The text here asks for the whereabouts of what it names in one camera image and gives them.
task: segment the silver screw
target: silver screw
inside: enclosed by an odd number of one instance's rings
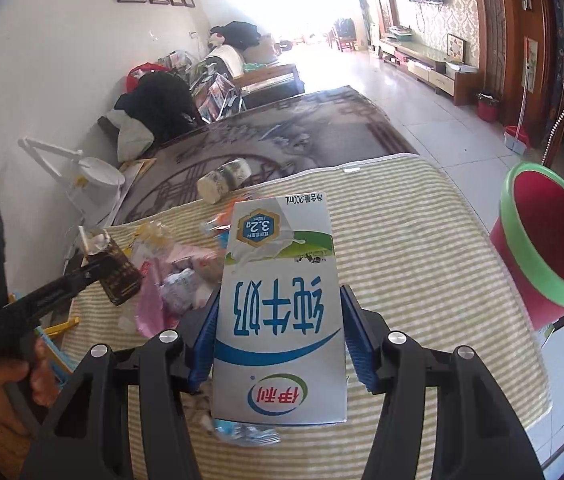
[[[473,348],[471,348],[470,346],[460,346],[460,348],[457,349],[457,354],[462,359],[473,359],[475,352],[473,351]]]
[[[394,345],[403,345],[406,343],[406,336],[402,332],[391,332],[388,338]]]
[[[108,352],[106,345],[95,345],[91,348],[91,355],[93,357],[102,357],[105,353]]]
[[[178,333],[175,330],[165,330],[160,334],[160,341],[163,343],[173,343],[178,338]]]

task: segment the hexagonal badge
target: hexagonal badge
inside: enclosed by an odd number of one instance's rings
[[[280,215],[256,209],[238,221],[239,241],[258,247],[280,234]]]

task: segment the blue gripper pad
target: blue gripper pad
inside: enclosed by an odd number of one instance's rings
[[[196,392],[200,384],[208,379],[211,366],[213,365],[213,354],[216,344],[217,313],[220,305],[220,287],[214,290],[208,300],[206,307],[206,317],[198,333],[198,337],[193,345],[193,360],[189,365],[188,387],[190,393]]]
[[[358,380],[368,391],[374,392],[379,387],[379,380],[374,366],[374,348],[361,320],[362,309],[353,291],[346,285],[340,287],[340,301],[348,354],[353,361]]]

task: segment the green rim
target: green rim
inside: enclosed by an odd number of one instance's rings
[[[515,204],[514,183],[518,175],[525,171],[543,174],[564,190],[564,180],[540,164],[521,162],[508,172],[500,195],[500,221],[508,250],[530,283],[548,300],[564,307],[564,280],[549,267],[531,243]]]

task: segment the wooden armrest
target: wooden armrest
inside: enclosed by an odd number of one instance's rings
[[[245,86],[253,85],[255,83],[261,83],[275,77],[280,77],[281,75],[293,74],[296,84],[299,84],[300,76],[297,73],[297,67],[294,63],[286,65],[274,65],[266,66],[264,68],[259,68],[257,70],[251,70],[243,75],[239,75],[233,78],[232,83],[238,88],[244,88]]]

